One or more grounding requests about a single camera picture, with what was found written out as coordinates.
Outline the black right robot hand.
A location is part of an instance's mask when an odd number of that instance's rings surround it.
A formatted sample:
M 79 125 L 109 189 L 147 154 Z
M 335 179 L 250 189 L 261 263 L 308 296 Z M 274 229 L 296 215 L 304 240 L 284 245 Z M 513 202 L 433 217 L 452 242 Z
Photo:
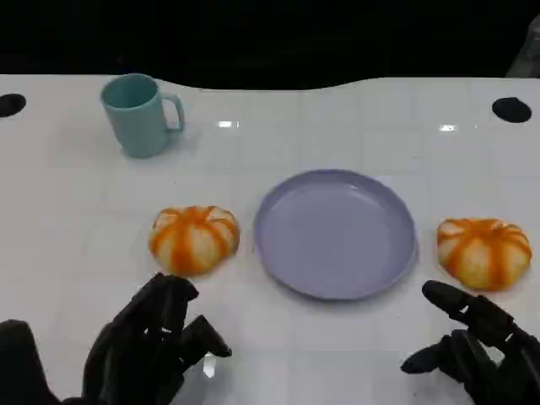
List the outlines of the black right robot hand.
M 483 295 L 429 280 L 424 297 L 465 325 L 420 349 L 401 365 L 409 375 L 439 370 L 462 384 L 476 404 L 539 403 L 539 341 Z

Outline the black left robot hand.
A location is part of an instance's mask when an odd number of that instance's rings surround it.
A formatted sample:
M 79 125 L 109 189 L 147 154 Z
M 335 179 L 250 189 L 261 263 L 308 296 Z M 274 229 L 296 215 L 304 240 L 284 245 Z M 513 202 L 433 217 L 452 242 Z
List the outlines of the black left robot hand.
M 231 348 L 205 316 L 186 323 L 198 296 L 187 279 L 158 273 L 96 338 L 84 365 L 82 394 L 90 404 L 169 404 L 185 373 L 207 354 Z

